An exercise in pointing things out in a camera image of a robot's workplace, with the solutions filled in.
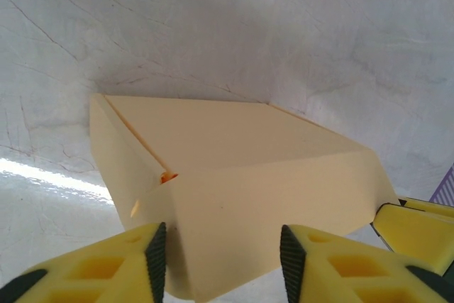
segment textured white surface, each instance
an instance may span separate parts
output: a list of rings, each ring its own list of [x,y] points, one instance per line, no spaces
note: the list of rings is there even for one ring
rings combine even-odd
[[[0,0],[0,283],[121,231],[92,191],[89,94],[270,101],[428,199],[454,160],[453,55],[453,0]],[[283,292],[274,272],[217,302]]]

